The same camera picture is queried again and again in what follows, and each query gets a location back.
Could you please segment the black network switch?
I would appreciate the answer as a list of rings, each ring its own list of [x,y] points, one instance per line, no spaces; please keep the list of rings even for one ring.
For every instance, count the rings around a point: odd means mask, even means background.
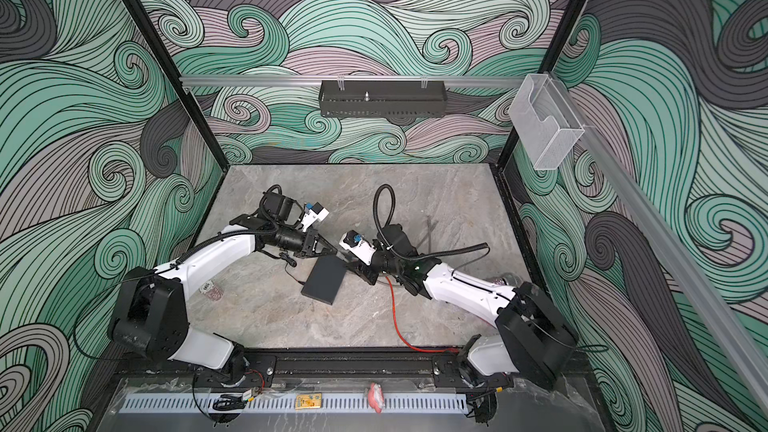
[[[319,257],[301,289],[301,294],[304,297],[332,305],[346,273],[346,264],[339,257]]]

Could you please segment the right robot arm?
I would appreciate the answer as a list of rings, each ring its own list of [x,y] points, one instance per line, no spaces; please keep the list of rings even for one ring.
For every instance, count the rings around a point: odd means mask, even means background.
[[[578,333],[535,284],[482,280],[436,254],[420,254],[399,224],[384,226],[372,241],[350,230],[339,246],[369,283],[388,275],[413,296],[456,306],[495,327],[495,335],[476,335],[456,352],[455,368],[469,387],[518,375],[551,390],[577,348]]]

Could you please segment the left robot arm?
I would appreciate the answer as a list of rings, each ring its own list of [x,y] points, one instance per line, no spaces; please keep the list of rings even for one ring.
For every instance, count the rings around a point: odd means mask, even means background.
[[[328,210],[311,203],[293,218],[297,204],[275,184],[263,193],[254,212],[235,217],[216,236],[154,269],[128,272],[108,322],[108,338],[148,360],[183,362],[227,374],[232,381],[240,379],[248,368],[243,347],[191,326],[187,301],[253,253],[288,265],[334,255],[335,247],[316,228]]]

